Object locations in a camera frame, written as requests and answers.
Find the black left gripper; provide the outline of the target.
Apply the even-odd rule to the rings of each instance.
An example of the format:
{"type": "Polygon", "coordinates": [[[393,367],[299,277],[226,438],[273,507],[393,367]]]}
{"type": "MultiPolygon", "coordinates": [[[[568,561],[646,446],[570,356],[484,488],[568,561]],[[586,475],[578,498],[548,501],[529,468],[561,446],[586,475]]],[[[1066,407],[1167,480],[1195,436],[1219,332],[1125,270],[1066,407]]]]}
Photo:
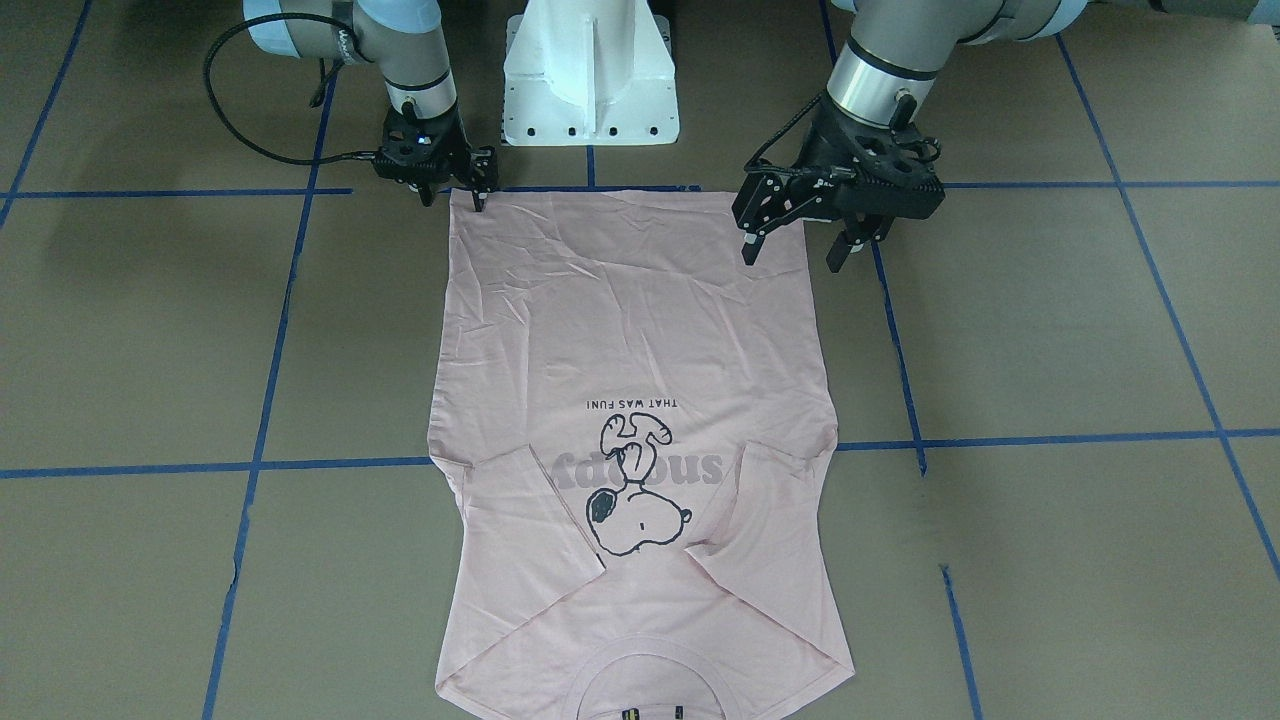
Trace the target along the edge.
{"type": "Polygon", "coordinates": [[[850,211],[838,199],[838,192],[854,179],[852,140],[856,135],[902,133],[911,129],[922,135],[913,123],[902,129],[864,124],[840,109],[829,95],[820,95],[815,117],[794,163],[795,168],[815,174],[753,168],[748,170],[735,196],[731,209],[735,224],[742,232],[741,255],[745,264],[755,264],[771,232],[799,220],[827,219],[831,183],[835,187],[833,204],[838,209],[837,214],[846,218],[826,255],[829,272],[840,273],[854,252],[882,242],[888,236],[895,217],[850,211]]]}

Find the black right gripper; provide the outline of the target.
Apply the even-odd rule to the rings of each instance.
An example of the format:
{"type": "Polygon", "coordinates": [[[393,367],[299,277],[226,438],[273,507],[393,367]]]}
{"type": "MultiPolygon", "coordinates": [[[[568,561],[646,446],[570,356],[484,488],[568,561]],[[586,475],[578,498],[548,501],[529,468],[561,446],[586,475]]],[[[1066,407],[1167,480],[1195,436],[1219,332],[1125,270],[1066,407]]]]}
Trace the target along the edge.
{"type": "Polygon", "coordinates": [[[493,146],[468,150],[457,108],[451,108],[430,119],[419,119],[413,114],[406,115],[390,109],[385,114],[385,126],[415,126],[435,140],[434,164],[438,179],[415,181],[415,192],[424,208],[431,208],[440,187],[445,187],[445,182],[453,179],[468,186],[475,211],[485,209],[488,196],[500,184],[497,151],[493,146]]]}

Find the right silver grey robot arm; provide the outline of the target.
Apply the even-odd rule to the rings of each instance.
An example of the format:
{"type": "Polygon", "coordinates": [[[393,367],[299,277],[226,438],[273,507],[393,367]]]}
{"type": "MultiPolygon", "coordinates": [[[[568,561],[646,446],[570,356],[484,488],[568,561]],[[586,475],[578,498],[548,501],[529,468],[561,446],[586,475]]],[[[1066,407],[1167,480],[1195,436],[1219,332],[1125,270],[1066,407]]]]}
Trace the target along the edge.
{"type": "Polygon", "coordinates": [[[330,67],[320,86],[344,67],[374,65],[389,97],[380,146],[333,161],[369,161],[383,179],[406,184],[424,205],[457,181],[476,211],[497,191],[497,154],[467,140],[435,1],[244,1],[243,23],[265,53],[311,58],[330,67]]]}

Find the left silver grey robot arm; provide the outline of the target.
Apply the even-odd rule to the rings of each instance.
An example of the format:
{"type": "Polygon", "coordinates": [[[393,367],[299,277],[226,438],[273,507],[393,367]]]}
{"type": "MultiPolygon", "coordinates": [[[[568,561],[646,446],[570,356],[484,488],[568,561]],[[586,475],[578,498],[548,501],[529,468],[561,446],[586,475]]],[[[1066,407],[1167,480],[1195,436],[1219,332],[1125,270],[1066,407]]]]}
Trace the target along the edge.
{"type": "Polygon", "coordinates": [[[899,219],[924,220],[945,200],[934,164],[940,141],[916,115],[959,46],[1029,42],[1068,28],[1083,1],[851,1],[852,24],[829,78],[797,113],[809,120],[796,160],[780,165],[758,149],[732,214],[742,259],[792,222],[840,222],[826,261],[832,272],[899,219]]]}

